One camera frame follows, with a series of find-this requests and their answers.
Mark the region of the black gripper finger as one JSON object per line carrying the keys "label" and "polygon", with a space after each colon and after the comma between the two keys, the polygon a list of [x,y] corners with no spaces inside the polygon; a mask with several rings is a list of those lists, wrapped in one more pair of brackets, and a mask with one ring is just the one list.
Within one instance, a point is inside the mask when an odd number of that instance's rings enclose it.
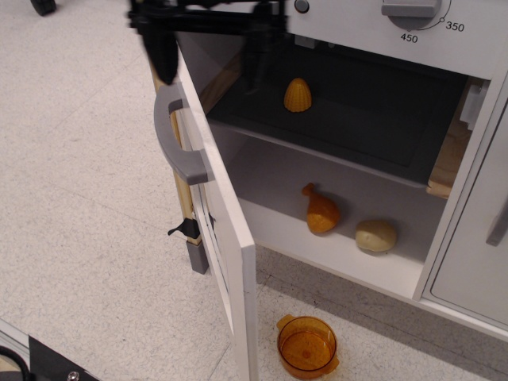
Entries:
{"label": "black gripper finger", "polygon": [[250,33],[245,36],[243,71],[247,92],[256,92],[260,88],[275,43],[274,33]]}
{"label": "black gripper finger", "polygon": [[143,33],[143,42],[159,79],[172,84],[178,71],[179,53],[173,32],[149,29]]}

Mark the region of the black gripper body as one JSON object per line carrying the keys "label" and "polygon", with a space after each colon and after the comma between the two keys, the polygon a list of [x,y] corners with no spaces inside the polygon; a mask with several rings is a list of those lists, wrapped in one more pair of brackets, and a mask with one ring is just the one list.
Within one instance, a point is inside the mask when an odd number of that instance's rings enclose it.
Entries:
{"label": "black gripper body", "polygon": [[142,36],[176,33],[278,36],[287,32],[284,1],[131,1],[129,26]]}

